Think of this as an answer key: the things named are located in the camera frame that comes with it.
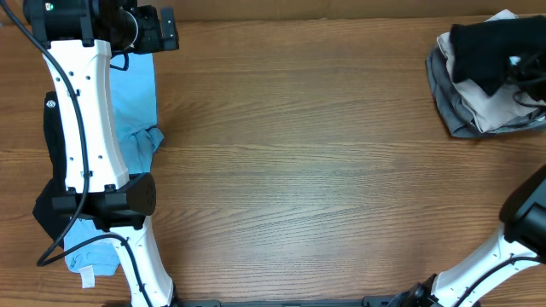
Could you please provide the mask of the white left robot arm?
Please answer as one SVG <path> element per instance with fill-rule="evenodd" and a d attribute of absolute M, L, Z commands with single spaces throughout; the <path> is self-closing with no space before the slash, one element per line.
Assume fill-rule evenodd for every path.
<path fill-rule="evenodd" d="M 152 230 L 154 179 L 132 175 L 115 134 L 109 82 L 115 55 L 178 48 L 172 8 L 135 1 L 44 1 L 23 6 L 26 34 L 55 84 L 65 141 L 65 192 L 54 209 L 89 219 L 110 240 L 134 306 L 175 306 L 177 293 Z"/>

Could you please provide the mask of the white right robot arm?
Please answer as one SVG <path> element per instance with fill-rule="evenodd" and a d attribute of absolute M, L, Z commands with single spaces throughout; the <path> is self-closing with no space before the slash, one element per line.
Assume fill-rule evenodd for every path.
<path fill-rule="evenodd" d="M 440 116 L 459 138 L 484 138 L 450 83 L 447 59 L 435 47 L 426 59 L 427 77 Z M 458 265 L 432 275 L 391 306 L 478 306 L 479 299 L 518 272 L 545 262 L 545 169 L 516 189 L 500 212 L 501 224 L 491 237 Z"/>

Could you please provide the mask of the black t-shirt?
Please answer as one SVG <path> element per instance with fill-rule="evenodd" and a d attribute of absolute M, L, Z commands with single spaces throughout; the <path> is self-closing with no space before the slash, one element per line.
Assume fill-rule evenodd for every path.
<path fill-rule="evenodd" d="M 545 17 L 455 24 L 450 29 L 450 44 L 455 56 L 453 81 L 471 80 L 492 96 L 507 84 L 510 56 L 545 53 Z"/>

